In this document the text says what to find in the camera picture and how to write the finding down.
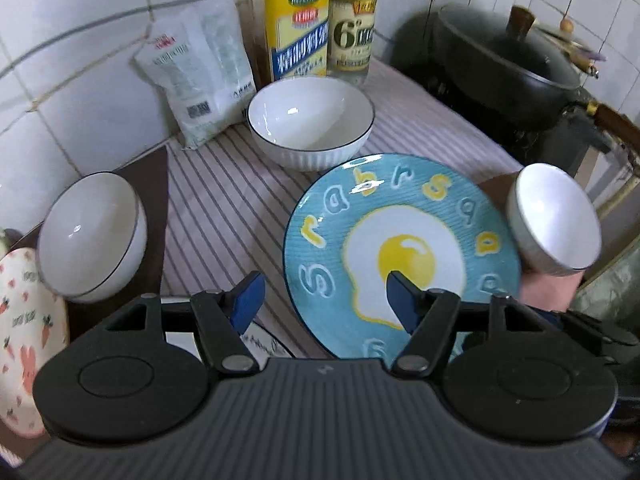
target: wall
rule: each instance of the wall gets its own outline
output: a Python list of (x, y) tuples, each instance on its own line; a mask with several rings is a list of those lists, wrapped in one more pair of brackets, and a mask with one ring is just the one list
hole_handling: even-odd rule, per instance
[[(0, 79), (0, 226), (28, 231), (80, 176), (117, 168), (176, 131), (162, 95), (131, 58), (150, 21), (188, 1), (0, 0), (0, 73), (36, 49)], [(236, 1), (246, 31), (250, 0)], [(530, 4), (550, 23), (568, 12), (577, 35), (610, 59), (587, 88), (637, 118), (637, 1), (379, 0), (374, 52), (396, 65), (423, 55), (428, 13), (448, 2), (500, 12)]]

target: bottle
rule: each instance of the bottle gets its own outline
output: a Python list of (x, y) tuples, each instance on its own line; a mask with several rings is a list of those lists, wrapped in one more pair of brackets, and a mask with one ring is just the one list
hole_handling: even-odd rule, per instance
[(328, 73), (361, 86), (369, 72), (377, 0), (329, 0)]
[(263, 8), (268, 79), (326, 75), (329, 0), (264, 0)]

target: qr code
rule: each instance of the qr code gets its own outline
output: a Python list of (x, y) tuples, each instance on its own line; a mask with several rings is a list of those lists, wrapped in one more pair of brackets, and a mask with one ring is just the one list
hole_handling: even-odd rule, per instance
[(210, 114), (211, 108), (209, 108), (209, 102), (203, 101), (193, 106), (187, 106), (187, 113), (191, 119), (196, 119), (203, 115)]

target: screw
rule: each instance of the screw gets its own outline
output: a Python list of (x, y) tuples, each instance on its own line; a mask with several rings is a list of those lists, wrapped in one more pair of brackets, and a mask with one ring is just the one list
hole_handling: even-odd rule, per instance
[(421, 355), (403, 355), (398, 359), (398, 366), (405, 372), (419, 374), (429, 368), (429, 362)]
[(230, 372), (248, 372), (254, 366), (254, 360), (246, 355), (234, 354), (222, 359), (222, 366)]

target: white plastic package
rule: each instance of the white plastic package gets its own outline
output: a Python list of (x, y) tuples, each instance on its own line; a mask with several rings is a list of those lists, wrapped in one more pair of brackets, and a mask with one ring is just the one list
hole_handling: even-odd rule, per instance
[(198, 2), (158, 20), (136, 62), (164, 88), (187, 149), (242, 122), (255, 95), (233, 0)]

